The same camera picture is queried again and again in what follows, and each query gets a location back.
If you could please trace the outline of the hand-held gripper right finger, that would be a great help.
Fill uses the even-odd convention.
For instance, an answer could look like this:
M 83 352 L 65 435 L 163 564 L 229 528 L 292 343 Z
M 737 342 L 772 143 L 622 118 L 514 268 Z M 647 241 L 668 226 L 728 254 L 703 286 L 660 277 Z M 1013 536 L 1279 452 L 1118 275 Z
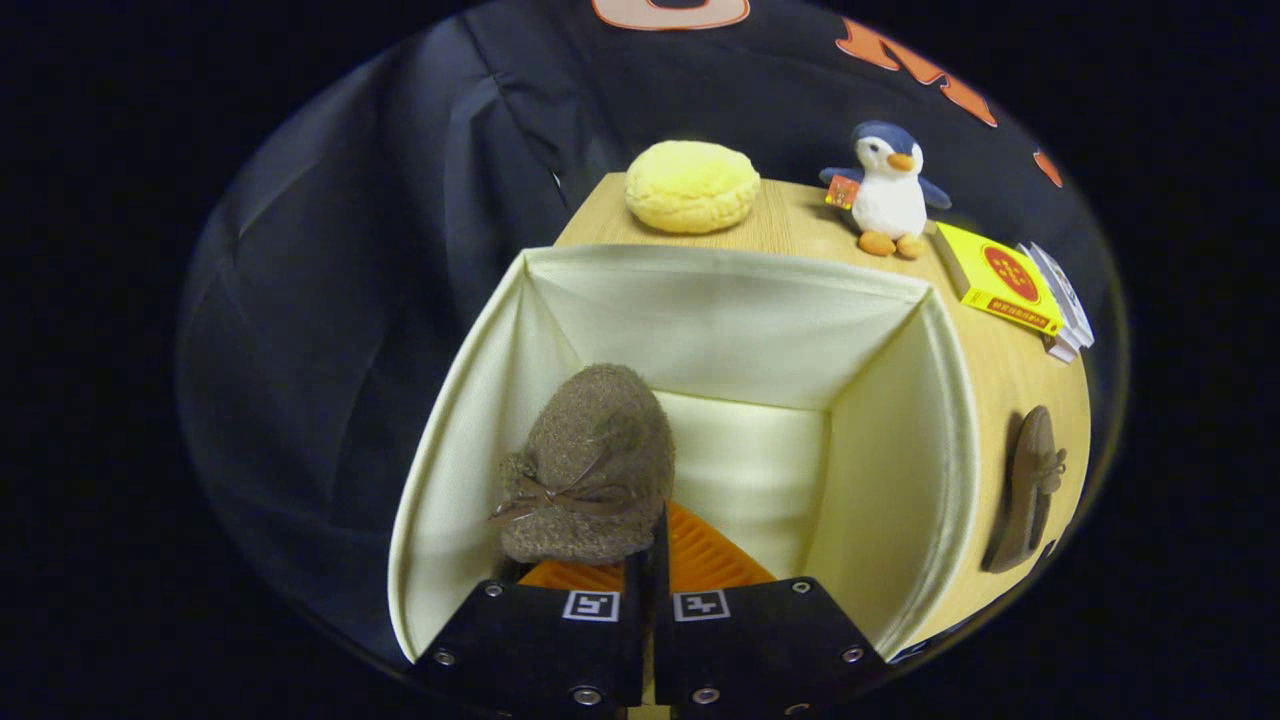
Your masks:
M 675 714 L 819 714 L 890 664 L 813 577 L 776 580 L 669 503 L 655 544 L 655 701 Z

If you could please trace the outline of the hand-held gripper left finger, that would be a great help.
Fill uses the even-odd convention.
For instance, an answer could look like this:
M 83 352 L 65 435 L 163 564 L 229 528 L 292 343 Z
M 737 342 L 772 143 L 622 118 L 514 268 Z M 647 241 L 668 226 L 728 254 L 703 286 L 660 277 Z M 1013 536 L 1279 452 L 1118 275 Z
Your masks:
M 479 582 L 413 661 L 413 683 L 477 714 L 636 708 L 654 559 L 653 551 L 627 557 L 621 591 Z

